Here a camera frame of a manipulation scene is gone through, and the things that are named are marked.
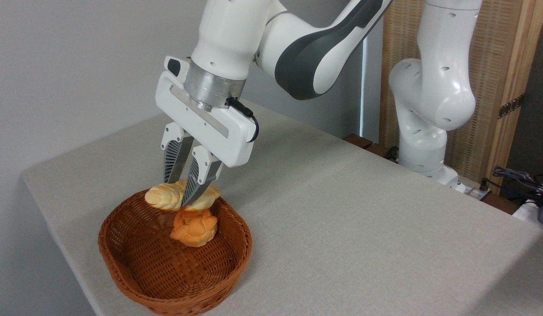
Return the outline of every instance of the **basket rim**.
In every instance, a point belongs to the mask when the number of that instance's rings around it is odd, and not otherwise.
[[[145,194],[148,190],[149,189],[142,190],[140,192],[136,192],[135,194],[129,196],[129,198],[126,198],[117,207],[115,207],[114,210],[118,209],[119,206],[121,206],[127,200],[129,200],[131,198],[136,198],[136,196],[140,196],[141,194]],[[239,224],[240,227],[242,228],[244,236],[251,236],[251,232],[250,232],[250,229],[249,229],[248,225],[243,220],[243,218],[241,218],[241,216],[239,216],[239,214],[237,214],[237,212],[234,210],[234,208],[232,208],[232,206],[230,204],[228,204],[228,202],[226,200],[224,200],[223,198],[219,197],[218,200],[224,206],[229,206],[229,208],[233,211],[233,214],[231,214],[231,215],[233,216],[235,222],[237,222],[237,224]],[[250,258],[251,253],[252,253],[252,246],[253,246],[251,238],[245,238],[246,240],[248,240],[248,242],[246,243],[245,251],[241,254],[240,258],[238,258],[239,264],[237,266],[235,266],[233,271],[226,278],[219,281],[217,284],[214,284],[213,286],[207,287],[201,293],[193,294],[193,295],[192,294],[187,294],[185,296],[181,296],[180,298],[153,298],[151,296],[141,294],[141,293],[137,292],[136,290],[134,290],[132,287],[130,287],[129,283],[126,282],[125,279],[122,277],[121,270],[120,270],[119,266],[117,264],[115,264],[115,261],[113,260],[113,258],[114,258],[113,254],[111,253],[111,250],[109,250],[109,247],[106,244],[106,242],[107,242],[106,241],[106,239],[107,239],[106,232],[107,232],[108,228],[111,227],[111,225],[106,225],[106,222],[108,222],[108,220],[110,220],[111,218],[115,217],[116,213],[114,212],[114,210],[111,211],[111,213],[107,216],[107,218],[105,218],[105,220],[101,224],[101,228],[100,228],[100,231],[98,233],[98,244],[99,244],[101,256],[104,258],[105,261],[109,261],[108,270],[109,270],[109,274],[111,275],[111,278],[115,282],[115,285],[117,285],[117,287],[125,288],[125,290],[129,292],[129,294],[133,294],[133,296],[135,296],[136,298],[140,298],[141,300],[146,300],[146,301],[149,301],[149,302],[156,302],[156,303],[164,303],[164,302],[176,302],[177,303],[177,302],[181,302],[181,301],[185,301],[185,300],[191,300],[191,299],[199,300],[199,298],[202,298],[202,297],[210,297],[210,296],[213,296],[214,294],[217,294],[217,293],[221,292],[222,290],[226,290],[227,288],[230,288],[230,283],[227,282],[227,281],[231,280],[231,279],[236,279],[237,280],[241,276],[241,274],[245,271],[245,268],[248,265],[249,258]],[[127,293],[123,293],[123,294],[125,294],[129,298],[132,298]]]

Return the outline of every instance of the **brown woven basket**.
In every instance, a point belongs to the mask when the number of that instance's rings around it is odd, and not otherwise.
[[[222,198],[211,213],[215,238],[190,248],[173,240],[174,212],[149,206],[138,192],[119,204],[101,225],[99,250],[117,287],[161,315],[197,315],[215,308],[246,268],[252,237],[246,222]]]

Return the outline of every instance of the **bread roll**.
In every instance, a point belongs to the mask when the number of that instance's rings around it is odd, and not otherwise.
[[[151,188],[144,199],[149,205],[169,212],[184,210],[186,212],[199,212],[205,210],[219,198],[221,192],[212,184],[207,190],[191,205],[181,207],[183,193],[185,192],[186,180],[179,180],[175,183],[163,183]]]
[[[200,247],[213,239],[217,218],[208,209],[198,212],[179,211],[173,220],[170,237],[189,247]]]

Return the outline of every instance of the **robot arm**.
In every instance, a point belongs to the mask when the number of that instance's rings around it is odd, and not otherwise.
[[[254,57],[293,97],[317,97],[390,2],[351,0],[331,26],[314,28],[278,0],[208,0],[191,60],[167,57],[156,92],[157,106],[175,121],[161,144],[164,181],[178,180],[193,155],[183,206],[218,178],[222,163],[249,160],[257,120],[237,99]],[[200,145],[192,150],[193,139]]]
[[[276,14],[267,23],[255,61],[293,98],[316,98],[332,87],[391,1],[351,0],[326,28],[314,28],[288,12]]]
[[[400,129],[399,164],[457,187],[456,172],[443,164],[446,131],[472,116],[468,51],[482,0],[427,0],[417,42],[421,60],[402,60],[389,84]]]

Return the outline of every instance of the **silver cylinder joint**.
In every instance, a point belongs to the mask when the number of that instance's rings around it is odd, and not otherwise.
[[[191,61],[183,88],[198,103],[198,107],[211,111],[211,108],[227,108],[227,98],[239,98],[246,80],[231,80],[215,76]]]

